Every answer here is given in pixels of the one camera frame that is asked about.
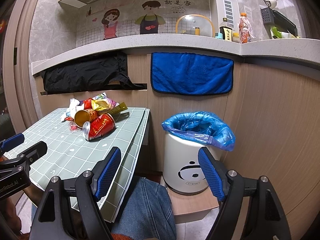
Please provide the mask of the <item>red crushed soda can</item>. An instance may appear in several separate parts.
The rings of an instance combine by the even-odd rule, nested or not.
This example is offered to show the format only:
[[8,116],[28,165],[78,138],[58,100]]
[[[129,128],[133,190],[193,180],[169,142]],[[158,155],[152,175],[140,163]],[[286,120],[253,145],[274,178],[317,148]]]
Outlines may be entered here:
[[86,121],[82,127],[82,134],[87,141],[103,137],[115,129],[114,118],[110,114],[102,114],[94,121]]

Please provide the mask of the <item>red snack wrapper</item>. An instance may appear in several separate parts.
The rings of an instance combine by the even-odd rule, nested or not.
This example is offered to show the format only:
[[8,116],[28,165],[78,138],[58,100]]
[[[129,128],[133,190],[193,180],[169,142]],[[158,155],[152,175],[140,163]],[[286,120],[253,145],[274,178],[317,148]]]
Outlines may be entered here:
[[83,101],[84,109],[92,109],[92,98]]

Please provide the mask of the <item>gold foil wrapper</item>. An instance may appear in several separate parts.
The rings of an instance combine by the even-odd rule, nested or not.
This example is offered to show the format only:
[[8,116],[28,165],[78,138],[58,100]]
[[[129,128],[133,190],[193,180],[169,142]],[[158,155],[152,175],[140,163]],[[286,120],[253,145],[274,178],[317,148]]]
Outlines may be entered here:
[[92,100],[91,106],[99,115],[107,113],[110,115],[116,115],[127,110],[127,106],[124,102],[117,103],[111,99]]

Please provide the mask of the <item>colourful tissue packet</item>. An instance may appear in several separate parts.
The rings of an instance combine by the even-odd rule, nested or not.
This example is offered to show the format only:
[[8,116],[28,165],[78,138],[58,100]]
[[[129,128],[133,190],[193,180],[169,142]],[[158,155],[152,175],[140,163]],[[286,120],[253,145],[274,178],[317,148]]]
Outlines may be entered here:
[[118,102],[109,98],[105,92],[93,97],[92,99],[92,109],[97,112],[111,110],[119,105]]

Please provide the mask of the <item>white tissue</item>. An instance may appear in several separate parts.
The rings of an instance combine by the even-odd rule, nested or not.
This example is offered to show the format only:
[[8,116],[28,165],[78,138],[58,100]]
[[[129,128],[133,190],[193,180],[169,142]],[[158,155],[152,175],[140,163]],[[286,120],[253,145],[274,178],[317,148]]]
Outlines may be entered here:
[[76,112],[84,110],[84,103],[75,98],[70,100],[69,107],[66,109],[65,113],[61,115],[61,122],[64,121],[73,121]]

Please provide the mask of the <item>white smiley trash bin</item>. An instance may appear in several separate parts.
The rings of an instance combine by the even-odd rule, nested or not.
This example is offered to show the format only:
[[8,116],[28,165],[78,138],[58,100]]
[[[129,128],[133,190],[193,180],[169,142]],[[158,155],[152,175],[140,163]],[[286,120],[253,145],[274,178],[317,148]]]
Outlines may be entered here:
[[203,145],[165,133],[163,178],[174,192],[198,194],[207,187],[207,181],[198,162],[198,151]]

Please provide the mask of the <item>grey kitchen countertop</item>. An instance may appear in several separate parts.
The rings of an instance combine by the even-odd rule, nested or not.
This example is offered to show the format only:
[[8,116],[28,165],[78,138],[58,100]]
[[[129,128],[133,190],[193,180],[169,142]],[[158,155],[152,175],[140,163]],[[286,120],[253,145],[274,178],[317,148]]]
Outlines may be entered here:
[[84,56],[123,51],[148,54],[156,51],[190,52],[227,57],[234,61],[287,70],[319,80],[319,40],[285,38],[246,44],[186,34],[133,35],[90,43],[31,64],[33,76],[57,64]]

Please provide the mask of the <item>green grid table mat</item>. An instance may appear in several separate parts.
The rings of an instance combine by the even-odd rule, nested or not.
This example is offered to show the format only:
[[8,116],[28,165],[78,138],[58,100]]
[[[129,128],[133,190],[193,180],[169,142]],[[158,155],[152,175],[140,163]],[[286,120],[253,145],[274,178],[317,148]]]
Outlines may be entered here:
[[29,173],[31,182],[44,190],[53,176],[61,179],[77,177],[105,159],[111,148],[118,147],[121,151],[120,167],[106,196],[98,202],[104,220],[113,223],[133,177],[150,110],[128,108],[114,117],[115,130],[92,141],[87,141],[80,129],[71,130],[69,122],[61,122],[64,112],[65,108],[58,108],[26,129],[23,132],[24,143],[5,153],[5,156],[16,158],[30,146],[44,141],[48,147],[47,153],[31,166]]

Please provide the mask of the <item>blue jeans leg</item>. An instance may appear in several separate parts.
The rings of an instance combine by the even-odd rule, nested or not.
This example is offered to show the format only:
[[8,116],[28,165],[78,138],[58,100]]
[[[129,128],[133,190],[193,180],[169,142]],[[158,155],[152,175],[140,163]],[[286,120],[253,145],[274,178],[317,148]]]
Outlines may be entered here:
[[167,189],[144,177],[133,177],[119,217],[112,225],[113,239],[176,239],[176,224]]

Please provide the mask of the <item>black hanging cloth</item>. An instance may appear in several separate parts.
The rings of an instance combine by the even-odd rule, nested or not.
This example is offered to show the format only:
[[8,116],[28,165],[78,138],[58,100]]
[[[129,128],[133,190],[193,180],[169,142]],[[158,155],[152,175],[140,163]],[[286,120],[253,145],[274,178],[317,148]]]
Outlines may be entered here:
[[57,64],[41,72],[44,90],[48,94],[111,90],[144,90],[145,83],[133,83],[128,76],[127,55],[124,52],[83,56]]

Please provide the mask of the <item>blue hanging towel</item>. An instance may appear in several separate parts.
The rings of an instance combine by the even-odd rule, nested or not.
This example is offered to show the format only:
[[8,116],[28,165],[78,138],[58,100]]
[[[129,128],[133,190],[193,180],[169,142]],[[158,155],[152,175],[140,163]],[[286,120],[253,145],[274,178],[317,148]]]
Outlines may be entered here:
[[151,54],[150,82],[158,93],[186,96],[227,94],[233,88],[234,61],[194,53]]

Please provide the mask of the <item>green plastic item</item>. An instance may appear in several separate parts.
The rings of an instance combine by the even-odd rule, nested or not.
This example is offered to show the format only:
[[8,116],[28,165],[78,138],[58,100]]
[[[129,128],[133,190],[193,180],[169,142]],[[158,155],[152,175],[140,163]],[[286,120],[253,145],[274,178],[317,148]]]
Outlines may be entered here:
[[279,30],[277,29],[277,27],[275,27],[275,26],[272,26],[272,27],[270,28],[270,33],[271,33],[271,38],[272,38],[272,39],[290,38],[290,37],[291,37],[291,34],[290,34],[290,33],[286,33],[286,32],[279,31]]

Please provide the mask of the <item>small teal container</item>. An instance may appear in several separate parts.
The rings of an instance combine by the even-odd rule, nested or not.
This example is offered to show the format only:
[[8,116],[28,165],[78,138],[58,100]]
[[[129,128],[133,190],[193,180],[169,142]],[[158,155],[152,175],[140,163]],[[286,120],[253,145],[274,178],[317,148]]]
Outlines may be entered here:
[[223,40],[224,39],[224,35],[223,35],[223,33],[216,33],[215,34],[215,38]]

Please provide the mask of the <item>orange capped plastic bottle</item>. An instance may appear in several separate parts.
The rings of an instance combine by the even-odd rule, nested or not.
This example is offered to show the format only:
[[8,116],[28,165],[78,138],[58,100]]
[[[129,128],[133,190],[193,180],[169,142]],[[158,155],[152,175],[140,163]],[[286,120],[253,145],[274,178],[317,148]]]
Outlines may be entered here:
[[240,43],[248,43],[253,41],[253,29],[252,25],[247,18],[247,14],[245,12],[240,13],[240,21],[238,24],[238,29],[239,29],[239,38],[240,38]]

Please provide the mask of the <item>black dish rack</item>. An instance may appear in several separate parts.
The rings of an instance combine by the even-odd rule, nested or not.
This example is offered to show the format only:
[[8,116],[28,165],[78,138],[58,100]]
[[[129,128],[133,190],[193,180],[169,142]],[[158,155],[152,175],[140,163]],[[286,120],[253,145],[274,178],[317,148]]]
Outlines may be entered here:
[[277,6],[277,0],[263,0],[266,7],[260,9],[263,24],[269,29],[272,26],[277,27],[279,31],[290,33],[290,38],[297,38],[298,31],[296,25],[289,20],[282,13],[278,12],[275,8]]

